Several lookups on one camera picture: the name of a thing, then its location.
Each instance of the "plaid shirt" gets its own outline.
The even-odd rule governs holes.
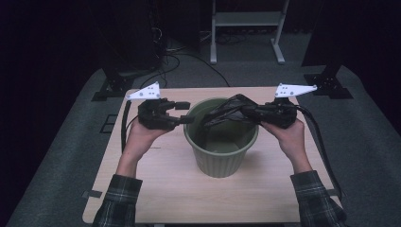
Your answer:
[[[330,199],[318,173],[310,171],[291,176],[300,204],[302,226],[344,227],[345,213]],[[93,226],[135,226],[135,205],[142,181],[113,175]]]
[[[318,172],[309,171],[291,176],[298,203],[302,226],[344,227],[345,213],[330,199]]]

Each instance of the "black bracket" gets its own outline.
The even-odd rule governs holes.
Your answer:
[[[312,92],[315,96],[329,96],[332,99],[353,98],[348,89],[342,87],[336,78],[326,78],[323,74],[305,74],[308,85],[318,86],[318,90]]]

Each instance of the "wooden table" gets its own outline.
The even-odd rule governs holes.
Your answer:
[[[273,101],[276,87],[162,89],[162,97],[189,101],[192,105],[209,97],[243,94],[264,104]],[[121,156],[120,129],[125,101],[116,120],[109,145],[96,176],[93,190],[100,198],[90,197],[83,220],[91,223],[106,194]],[[132,102],[129,120],[136,116]],[[169,111],[180,116],[187,111]],[[305,122],[299,113],[298,118]],[[309,128],[305,125],[305,145],[312,167],[318,170],[327,189],[333,188]],[[143,180],[136,206],[137,223],[284,223],[299,222],[298,202],[289,175],[292,166],[277,140],[260,128],[256,142],[248,150],[239,170],[230,177],[217,179],[202,173],[183,126],[158,138],[140,161],[137,178]]]

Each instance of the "gray carpet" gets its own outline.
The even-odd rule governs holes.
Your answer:
[[[280,82],[306,84],[303,74],[322,71],[322,67],[301,67],[309,35],[282,36],[285,65],[275,61],[269,37],[248,36],[240,44],[219,45],[214,68],[231,86],[249,87],[276,86]],[[203,45],[200,53],[186,49],[178,53],[208,61],[209,45]],[[167,88],[227,86],[204,62],[186,55],[176,57],[180,66],[166,74]],[[174,65],[176,60],[169,57],[164,70]],[[139,88],[152,75],[137,79],[133,88]],[[87,226],[81,218],[86,205],[82,193],[92,188],[110,137],[99,132],[107,116],[117,114],[122,103],[122,97],[91,101],[104,79],[103,71],[98,70],[82,89],[8,226]],[[348,215],[347,224],[401,226],[401,138],[356,75],[342,67],[338,79],[354,99],[307,94],[298,100],[320,125],[331,166],[346,194],[342,205]],[[155,80],[165,85],[159,76],[146,84]]]

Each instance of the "black cable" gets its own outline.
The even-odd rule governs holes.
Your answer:
[[[131,101],[127,100],[126,106],[124,108],[123,119],[121,122],[121,152],[124,151],[124,148],[126,146],[126,141],[127,141],[126,125],[127,125],[127,118],[128,118],[128,112],[130,111],[130,107],[131,107]]]
[[[210,65],[208,62],[206,62],[205,60],[201,59],[200,57],[194,56],[194,55],[190,55],[190,54],[174,54],[174,55],[185,55],[185,56],[190,56],[192,58],[198,59],[202,62],[204,62],[207,66],[209,66],[211,69],[213,69],[216,73],[218,73],[225,81],[225,83],[227,84],[227,87],[231,87],[230,84],[228,83],[227,79],[217,70],[215,69],[212,65]]]
[[[128,125],[127,125],[127,127],[126,127],[126,131],[128,130],[128,128],[130,127],[130,125],[132,124],[132,122],[133,122],[137,117],[138,117],[138,115],[135,116],[135,117],[130,121],[130,123],[128,123]]]
[[[339,196],[339,199],[341,201],[342,196],[344,194],[343,194],[343,192],[341,190],[340,184],[337,181],[336,176],[333,173],[333,169],[331,168],[330,162],[328,161],[327,153],[326,153],[326,150],[325,150],[325,147],[324,147],[323,138],[322,138],[321,130],[319,129],[318,122],[315,120],[315,118],[313,117],[312,113],[309,110],[307,110],[305,107],[302,107],[302,106],[299,106],[299,105],[296,105],[295,107],[296,107],[296,109],[298,111],[300,111],[303,115],[305,115],[312,122],[313,127],[315,128],[316,136],[318,137],[318,142],[319,142],[319,145],[321,147],[321,156],[323,158],[324,165],[325,165],[325,167],[327,169],[327,173],[328,173],[328,175],[329,175],[329,177],[330,177],[330,179],[331,179],[331,181],[332,181],[332,183],[334,185],[334,188],[337,189],[338,196]]]

